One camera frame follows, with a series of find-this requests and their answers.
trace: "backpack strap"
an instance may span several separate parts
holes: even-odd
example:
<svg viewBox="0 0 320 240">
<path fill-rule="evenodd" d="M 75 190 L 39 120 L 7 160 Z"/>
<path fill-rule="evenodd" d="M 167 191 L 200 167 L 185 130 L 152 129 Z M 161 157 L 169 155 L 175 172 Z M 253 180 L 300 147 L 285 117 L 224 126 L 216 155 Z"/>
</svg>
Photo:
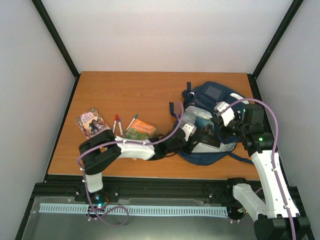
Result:
<svg viewBox="0 0 320 240">
<path fill-rule="evenodd" d="M 237 154 L 234 154 L 233 152 L 227 152 L 226 154 L 229 155 L 230 157 L 240 161 L 240 162 L 244 162 L 244 163 L 247 163 L 247 164 L 254 164 L 248 158 L 244 158 L 244 157 L 238 156 Z"/>
<path fill-rule="evenodd" d="M 186 96 L 191 92 L 191 82 L 190 81 L 187 81 L 186 82 L 186 90 L 184 90 L 182 92 L 182 97 L 183 98 L 186 98 Z"/>
<path fill-rule="evenodd" d="M 173 102 L 169 102 L 169 110 L 172 117 L 176 118 L 175 115 L 175 104 Z"/>
</svg>

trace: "wooden tabletop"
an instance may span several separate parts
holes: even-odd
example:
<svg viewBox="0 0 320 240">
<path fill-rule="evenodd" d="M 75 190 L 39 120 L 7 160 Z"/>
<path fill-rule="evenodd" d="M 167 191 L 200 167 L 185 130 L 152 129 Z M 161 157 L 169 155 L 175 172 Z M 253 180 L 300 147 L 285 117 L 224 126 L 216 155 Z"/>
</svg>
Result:
<svg viewBox="0 0 320 240">
<path fill-rule="evenodd" d="M 111 128 L 115 114 L 121 118 L 124 129 L 134 115 L 139 114 L 140 120 L 156 127 L 157 134 L 166 134 L 175 122 L 169 112 L 169 102 L 183 100 L 181 92 L 186 89 L 187 82 L 196 87 L 207 81 L 221 83 L 246 97 L 252 97 L 245 73 L 82 72 L 48 174 L 81 174 L 76 160 L 79 156 L 78 147 L 86 138 L 75 118 L 90 108 L 95 107 Z M 116 135 L 120 135 L 118 126 Z M 240 143 L 234 153 L 248 158 Z M 193 165 L 178 155 L 157 161 L 120 158 L 103 171 L 103 175 L 184 179 L 243 177 L 259 180 L 253 165 L 229 156 L 209 166 Z"/>
</svg>

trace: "book cover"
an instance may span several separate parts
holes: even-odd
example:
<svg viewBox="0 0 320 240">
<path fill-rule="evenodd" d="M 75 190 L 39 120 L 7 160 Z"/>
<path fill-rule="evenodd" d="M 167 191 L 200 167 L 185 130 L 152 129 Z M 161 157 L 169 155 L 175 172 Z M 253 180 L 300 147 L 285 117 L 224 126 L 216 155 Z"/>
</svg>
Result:
<svg viewBox="0 0 320 240">
<path fill-rule="evenodd" d="M 108 124 L 103 120 L 96 108 L 91 108 L 75 119 L 86 139 L 90 139 L 102 130 L 110 129 Z"/>
<path fill-rule="evenodd" d="M 193 134 L 195 142 L 210 145 L 216 148 L 220 147 L 220 141 L 215 135 L 214 123 L 209 119 L 196 117 L 195 119 L 196 130 Z"/>
<path fill-rule="evenodd" d="M 125 139 L 145 140 L 152 138 L 155 134 L 156 128 L 148 123 L 136 119 L 129 129 L 125 132 Z"/>
</svg>

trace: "illustrated book cover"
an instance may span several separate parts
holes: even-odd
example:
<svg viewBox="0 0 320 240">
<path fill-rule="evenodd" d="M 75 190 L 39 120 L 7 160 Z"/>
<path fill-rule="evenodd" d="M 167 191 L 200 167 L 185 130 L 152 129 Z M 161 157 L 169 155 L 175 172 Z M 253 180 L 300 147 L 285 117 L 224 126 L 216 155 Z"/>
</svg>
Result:
<svg viewBox="0 0 320 240">
<path fill-rule="evenodd" d="M 136 119 L 129 129 L 125 132 L 125 139 L 145 140 L 152 138 L 156 132 L 156 128 L 148 123 Z"/>
<path fill-rule="evenodd" d="M 110 127 L 103 120 L 95 107 L 81 114 L 75 119 L 86 139 L 90 139 L 103 130 L 108 130 Z"/>
</svg>

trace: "white marker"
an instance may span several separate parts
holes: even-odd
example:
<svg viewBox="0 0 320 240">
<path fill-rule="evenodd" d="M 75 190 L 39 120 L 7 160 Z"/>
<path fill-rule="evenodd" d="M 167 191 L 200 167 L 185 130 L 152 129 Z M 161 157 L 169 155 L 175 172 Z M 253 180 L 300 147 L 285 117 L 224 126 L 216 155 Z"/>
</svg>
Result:
<svg viewBox="0 0 320 240">
<path fill-rule="evenodd" d="M 130 126 L 134 123 L 134 121 L 137 119 L 137 117 L 138 117 L 138 114 L 136 114 L 135 116 L 134 116 L 134 118 L 132 119 L 132 121 L 130 122 L 130 124 L 129 124 L 129 126 L 126 128 L 126 131 L 130 128 Z"/>
<path fill-rule="evenodd" d="M 120 117 L 118 117 L 118 123 L 119 123 L 120 135 L 123 136 L 124 135 L 124 131 L 122 130 L 121 118 Z"/>
<path fill-rule="evenodd" d="M 112 132 L 113 132 L 113 133 L 115 133 L 115 130 L 116 130 L 117 120 L 118 120 L 118 114 L 116 114 L 116 115 L 114 116 L 114 124 L 113 124 L 113 129 L 112 129 Z"/>
</svg>

